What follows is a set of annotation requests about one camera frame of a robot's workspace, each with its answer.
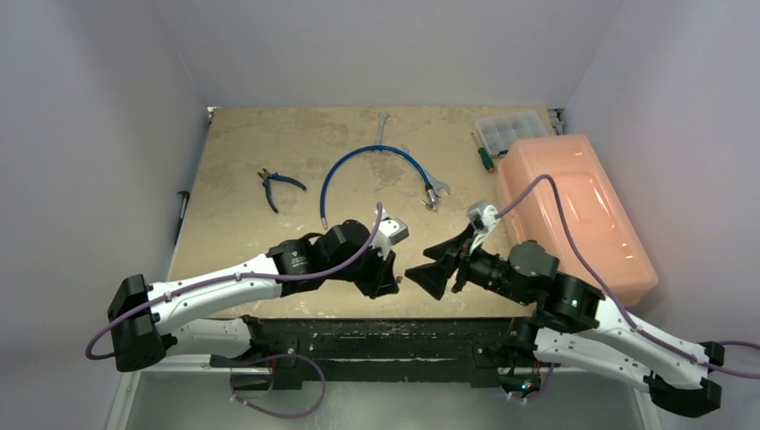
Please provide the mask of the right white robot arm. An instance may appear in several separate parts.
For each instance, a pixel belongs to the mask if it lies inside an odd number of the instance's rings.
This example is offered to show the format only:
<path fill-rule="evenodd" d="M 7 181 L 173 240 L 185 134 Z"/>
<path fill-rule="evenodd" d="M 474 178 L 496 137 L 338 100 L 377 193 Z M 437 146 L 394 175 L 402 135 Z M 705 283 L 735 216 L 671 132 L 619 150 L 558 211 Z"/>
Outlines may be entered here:
<path fill-rule="evenodd" d="M 529 360 L 572 366 L 628 383 L 661 409 L 702 417 L 721 406 L 721 386 L 709 367 L 722 366 L 716 342 L 680 340 L 624 315 L 611 297 L 559 270 L 559 260 L 534 241 L 511 248 L 506 258 L 475 244 L 473 228 L 424 250 L 429 261 L 406 277 L 441 299 L 446 285 L 459 292 L 470 283 L 521 305 L 529 317 L 514 318 L 505 338 L 481 350 L 509 366 Z"/>

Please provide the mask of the silver key bunch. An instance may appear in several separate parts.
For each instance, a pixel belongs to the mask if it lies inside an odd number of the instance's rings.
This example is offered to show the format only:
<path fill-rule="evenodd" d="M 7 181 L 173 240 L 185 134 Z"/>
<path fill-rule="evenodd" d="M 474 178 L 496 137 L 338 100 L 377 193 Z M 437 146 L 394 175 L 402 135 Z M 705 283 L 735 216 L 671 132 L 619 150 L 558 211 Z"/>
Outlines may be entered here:
<path fill-rule="evenodd" d="M 422 205 L 425 207 L 426 210 L 437 211 L 437 202 L 426 201 L 426 200 L 421 200 L 420 202 L 422 203 Z"/>

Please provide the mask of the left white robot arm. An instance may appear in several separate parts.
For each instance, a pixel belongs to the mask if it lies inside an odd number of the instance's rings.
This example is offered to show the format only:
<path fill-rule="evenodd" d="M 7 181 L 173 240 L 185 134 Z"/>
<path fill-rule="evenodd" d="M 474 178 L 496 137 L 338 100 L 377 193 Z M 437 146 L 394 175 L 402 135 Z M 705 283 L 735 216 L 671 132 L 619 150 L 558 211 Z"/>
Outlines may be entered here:
<path fill-rule="evenodd" d="M 141 274 L 127 277 L 107 310 L 110 357 L 122 373 L 193 354 L 257 366 L 266 358 L 267 342 L 255 318 L 213 314 L 315 291 L 328 280 L 348 282 L 371 299 L 395 294 L 393 246 L 408 235 L 398 219 L 384 218 L 373 228 L 349 219 L 324 234 L 283 241 L 246 262 L 195 278 L 150 284 Z"/>

